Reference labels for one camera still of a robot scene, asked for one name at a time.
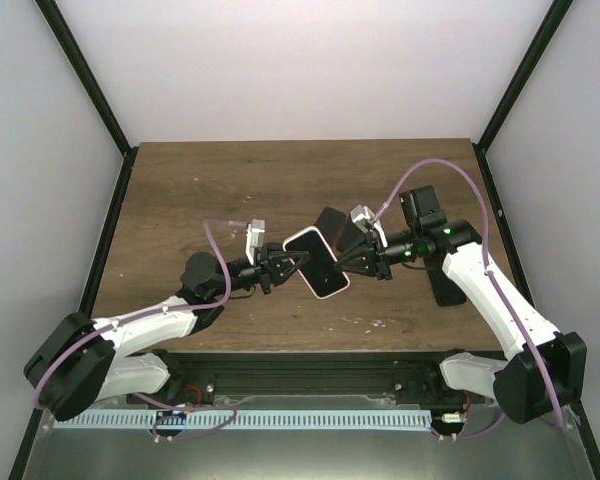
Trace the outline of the beige cased phone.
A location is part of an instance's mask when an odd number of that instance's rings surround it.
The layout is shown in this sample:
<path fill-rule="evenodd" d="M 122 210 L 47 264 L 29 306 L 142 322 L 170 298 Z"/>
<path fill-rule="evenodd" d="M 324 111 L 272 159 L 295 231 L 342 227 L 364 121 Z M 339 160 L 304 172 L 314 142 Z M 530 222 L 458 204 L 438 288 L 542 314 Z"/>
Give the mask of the beige cased phone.
<path fill-rule="evenodd" d="M 350 286 L 348 276 L 336 268 L 336 256 L 316 226 L 306 227 L 282 243 L 286 252 L 306 252 L 309 259 L 298 268 L 312 294 L 319 300 L 330 298 Z"/>

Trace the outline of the black cased phone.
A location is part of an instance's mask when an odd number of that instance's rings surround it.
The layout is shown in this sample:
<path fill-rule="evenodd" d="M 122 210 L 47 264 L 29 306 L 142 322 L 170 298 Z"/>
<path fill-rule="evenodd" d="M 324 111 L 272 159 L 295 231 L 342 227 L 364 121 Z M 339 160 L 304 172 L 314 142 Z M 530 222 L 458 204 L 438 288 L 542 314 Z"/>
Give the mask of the black cased phone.
<path fill-rule="evenodd" d="M 363 240 L 363 232 L 348 217 L 336 242 L 336 249 L 338 252 L 344 252 Z"/>
<path fill-rule="evenodd" d="M 344 229 L 347 215 L 332 207 L 324 207 L 314 222 L 314 226 L 322 234 L 326 242 L 334 247 Z"/>

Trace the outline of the black cased phone front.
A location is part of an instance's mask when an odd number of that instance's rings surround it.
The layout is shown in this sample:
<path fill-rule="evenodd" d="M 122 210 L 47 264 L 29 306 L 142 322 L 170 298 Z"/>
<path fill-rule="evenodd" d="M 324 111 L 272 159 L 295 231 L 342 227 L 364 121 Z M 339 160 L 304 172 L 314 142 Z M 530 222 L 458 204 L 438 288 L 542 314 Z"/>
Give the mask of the black cased phone front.
<path fill-rule="evenodd" d="M 348 217 L 336 242 L 336 249 L 338 252 L 344 252 L 363 240 L 363 232 Z"/>

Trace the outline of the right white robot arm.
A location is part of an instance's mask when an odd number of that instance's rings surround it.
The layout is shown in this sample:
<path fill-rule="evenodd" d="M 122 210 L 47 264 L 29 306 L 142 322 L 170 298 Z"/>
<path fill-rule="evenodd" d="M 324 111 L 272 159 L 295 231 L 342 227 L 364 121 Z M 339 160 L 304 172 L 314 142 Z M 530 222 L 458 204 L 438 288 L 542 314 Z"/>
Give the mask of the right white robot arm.
<path fill-rule="evenodd" d="M 580 400 L 587 347 L 563 334 L 532 306 L 501 271 L 485 240 L 466 220 L 450 222 L 432 186 L 399 196 L 407 227 L 387 235 L 373 212 L 358 205 L 349 224 L 359 230 L 339 256 L 340 270 L 389 280 L 395 264 L 424 261 L 441 306 L 469 301 L 494 333 L 501 360 L 468 352 L 445 358 L 424 378 L 438 403 L 466 390 L 494 400 L 512 421 L 527 423 Z"/>

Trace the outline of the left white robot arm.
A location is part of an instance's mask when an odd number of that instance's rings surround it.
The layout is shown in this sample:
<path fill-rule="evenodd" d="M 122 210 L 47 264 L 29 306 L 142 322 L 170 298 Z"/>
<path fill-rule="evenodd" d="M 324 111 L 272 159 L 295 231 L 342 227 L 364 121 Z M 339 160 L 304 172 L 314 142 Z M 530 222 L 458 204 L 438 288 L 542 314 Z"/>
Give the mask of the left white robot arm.
<path fill-rule="evenodd" d="M 229 263 L 198 252 L 185 264 L 180 289 L 156 305 L 113 317 L 67 315 L 25 364 L 35 407 L 66 421 L 121 395 L 152 394 L 161 403 L 176 402 L 185 381 L 149 347 L 208 328 L 233 291 L 270 292 L 311 258 L 307 250 L 286 251 L 275 243 Z"/>

